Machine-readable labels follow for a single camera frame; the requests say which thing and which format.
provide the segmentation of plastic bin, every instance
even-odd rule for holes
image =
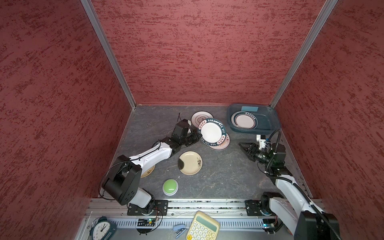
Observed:
[[[257,126],[253,129],[244,129],[233,125],[231,117],[239,111],[252,113],[257,118]],[[267,105],[231,104],[227,109],[227,121],[230,128],[235,132],[269,135],[274,130],[281,128],[276,110]]]

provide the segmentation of red wall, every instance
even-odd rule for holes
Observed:
[[[130,107],[80,1],[0,19],[0,239],[72,240]]]
[[[94,0],[137,103],[269,104],[324,0]]]
[[[339,0],[277,105],[343,239],[384,236],[384,2]]]

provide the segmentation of yellow calculator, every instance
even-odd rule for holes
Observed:
[[[220,223],[207,214],[197,211],[187,233],[187,240],[215,240]]]

